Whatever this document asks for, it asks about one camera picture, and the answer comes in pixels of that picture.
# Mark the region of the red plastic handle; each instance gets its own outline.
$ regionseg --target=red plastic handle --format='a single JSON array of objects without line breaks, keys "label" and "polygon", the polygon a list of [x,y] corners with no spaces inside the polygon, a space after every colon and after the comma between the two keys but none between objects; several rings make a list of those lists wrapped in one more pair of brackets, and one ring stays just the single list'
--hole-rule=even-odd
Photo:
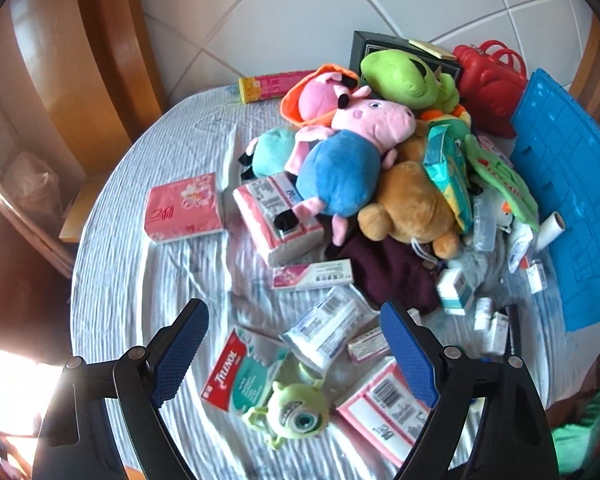
[{"label": "red plastic handle", "polygon": [[492,59],[494,61],[500,61],[500,58],[502,56],[509,56],[509,60],[511,61],[509,63],[509,67],[513,68],[513,60],[511,59],[511,56],[515,56],[517,58],[517,60],[520,62],[520,75],[526,79],[526,66],[525,66],[525,61],[522,59],[522,56],[520,56],[520,54],[518,54],[515,50],[511,50],[510,48],[501,48],[499,51],[494,52],[493,54],[491,54],[489,56],[489,59]]},{"label": "red plastic handle", "polygon": [[[481,46],[479,47],[481,51],[483,51],[485,54],[487,53],[487,50],[489,50],[492,46],[501,46],[502,48],[509,48],[507,45],[505,45],[504,43],[502,43],[499,40],[489,40],[489,41],[485,41],[483,44],[481,44]],[[513,68],[513,58],[511,56],[507,56],[507,65],[509,65],[511,68]]]},{"label": "red plastic handle", "polygon": [[489,41],[485,41],[483,44],[481,44],[480,50],[483,50],[483,51],[486,52],[493,45],[501,46],[502,48],[509,48],[507,45],[505,45],[501,41],[498,41],[498,40],[489,40]]}]

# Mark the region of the black box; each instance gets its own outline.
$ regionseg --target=black box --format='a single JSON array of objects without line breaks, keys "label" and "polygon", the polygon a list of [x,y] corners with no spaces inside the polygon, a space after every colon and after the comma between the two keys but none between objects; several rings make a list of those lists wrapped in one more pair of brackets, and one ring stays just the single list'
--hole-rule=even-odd
[{"label": "black box", "polygon": [[429,65],[433,72],[435,72],[439,66],[442,67],[442,72],[449,74],[456,84],[460,80],[462,66],[457,61],[438,59],[429,52],[425,52],[424,50],[413,46],[408,40],[404,40],[403,38],[396,38],[395,36],[389,36],[387,34],[376,34],[375,32],[361,32],[359,30],[353,33],[349,69],[359,76],[362,76],[362,72],[360,72],[360,63],[362,60],[372,52],[387,50],[389,48],[396,48],[397,50],[415,54]]}]

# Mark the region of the dark purple cloth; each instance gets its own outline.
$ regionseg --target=dark purple cloth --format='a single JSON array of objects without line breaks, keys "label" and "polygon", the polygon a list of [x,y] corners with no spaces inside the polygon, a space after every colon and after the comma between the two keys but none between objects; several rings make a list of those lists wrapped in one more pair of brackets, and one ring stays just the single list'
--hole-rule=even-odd
[{"label": "dark purple cloth", "polygon": [[326,256],[329,260],[349,258],[354,285],[376,306],[399,300],[407,309],[428,314],[440,305],[438,271],[425,268],[410,245],[389,236],[373,242],[356,227],[342,247],[328,247]]}]

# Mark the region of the brown teddy bear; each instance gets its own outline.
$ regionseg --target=brown teddy bear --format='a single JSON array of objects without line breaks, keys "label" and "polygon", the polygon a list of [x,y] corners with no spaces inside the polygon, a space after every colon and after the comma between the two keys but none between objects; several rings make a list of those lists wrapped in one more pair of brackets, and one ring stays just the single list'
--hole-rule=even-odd
[{"label": "brown teddy bear", "polygon": [[433,242],[435,255],[453,258],[460,249],[456,217],[422,166],[429,127],[397,146],[397,164],[380,174],[374,201],[358,213],[363,234],[374,241],[387,235],[403,243]]}]

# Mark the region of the orange plush toy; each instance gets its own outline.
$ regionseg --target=orange plush toy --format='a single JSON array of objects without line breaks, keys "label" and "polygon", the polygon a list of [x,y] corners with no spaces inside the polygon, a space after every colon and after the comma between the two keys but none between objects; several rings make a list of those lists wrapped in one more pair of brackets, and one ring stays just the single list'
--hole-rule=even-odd
[{"label": "orange plush toy", "polygon": [[419,121],[416,133],[397,146],[396,164],[380,174],[373,202],[358,213],[363,234],[374,241],[387,235],[405,244],[433,242],[443,260],[460,249],[456,216],[422,166],[429,128]]},{"label": "orange plush toy", "polygon": [[282,98],[280,115],[302,128],[331,126],[338,108],[346,108],[358,88],[358,75],[335,64],[322,65],[294,86]]}]

